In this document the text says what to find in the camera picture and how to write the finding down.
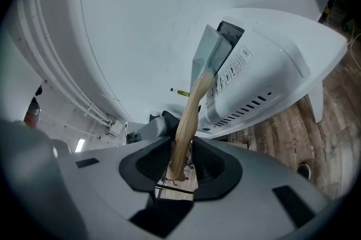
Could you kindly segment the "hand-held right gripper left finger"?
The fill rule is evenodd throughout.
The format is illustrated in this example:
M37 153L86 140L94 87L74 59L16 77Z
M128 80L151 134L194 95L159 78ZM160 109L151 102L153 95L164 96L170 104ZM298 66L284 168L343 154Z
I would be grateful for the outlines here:
M72 201L86 221L129 219L145 208L166 171L171 138L58 155Z

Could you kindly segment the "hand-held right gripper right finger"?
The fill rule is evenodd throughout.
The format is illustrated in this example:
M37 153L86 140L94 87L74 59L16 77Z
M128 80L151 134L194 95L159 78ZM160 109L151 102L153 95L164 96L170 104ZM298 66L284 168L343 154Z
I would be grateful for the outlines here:
M207 139L240 162L238 185L218 201L196 202L174 230L176 239L309 239L333 212L333 204L312 183L269 156ZM288 186L312 212L298 228L275 188Z

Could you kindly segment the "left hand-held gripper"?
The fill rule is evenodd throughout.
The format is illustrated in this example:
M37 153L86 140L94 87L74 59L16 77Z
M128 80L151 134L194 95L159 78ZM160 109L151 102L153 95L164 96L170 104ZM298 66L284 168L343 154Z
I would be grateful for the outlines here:
M150 137L170 136L175 138L175 134L180 119L164 110L161 115L149 115L149 135L145 132L134 131L126 135L126 145L147 140Z

